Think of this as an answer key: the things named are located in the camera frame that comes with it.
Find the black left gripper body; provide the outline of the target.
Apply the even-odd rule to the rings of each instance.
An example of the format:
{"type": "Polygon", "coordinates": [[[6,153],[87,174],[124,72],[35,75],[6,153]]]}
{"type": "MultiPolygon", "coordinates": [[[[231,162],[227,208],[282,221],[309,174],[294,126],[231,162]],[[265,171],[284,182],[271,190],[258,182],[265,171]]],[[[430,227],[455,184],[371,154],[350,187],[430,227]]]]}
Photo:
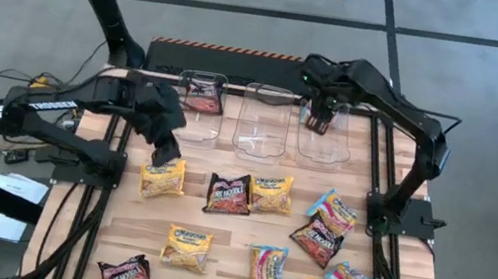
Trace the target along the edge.
{"type": "Polygon", "coordinates": [[[176,148],[173,131],[187,125],[178,92],[168,82],[140,72],[135,74],[135,80],[132,108],[123,118],[147,143],[176,148]]]}

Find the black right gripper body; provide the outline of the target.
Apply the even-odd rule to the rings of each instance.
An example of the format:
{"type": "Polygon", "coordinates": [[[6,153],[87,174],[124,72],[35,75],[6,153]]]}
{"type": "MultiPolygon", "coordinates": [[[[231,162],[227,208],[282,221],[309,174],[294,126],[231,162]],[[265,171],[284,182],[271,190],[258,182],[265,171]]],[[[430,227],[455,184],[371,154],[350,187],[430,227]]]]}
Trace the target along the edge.
{"type": "Polygon", "coordinates": [[[356,106],[355,88],[347,76],[346,62],[334,62],[317,54],[306,56],[300,68],[300,78],[309,88],[312,116],[333,118],[346,106],[356,106]]]}

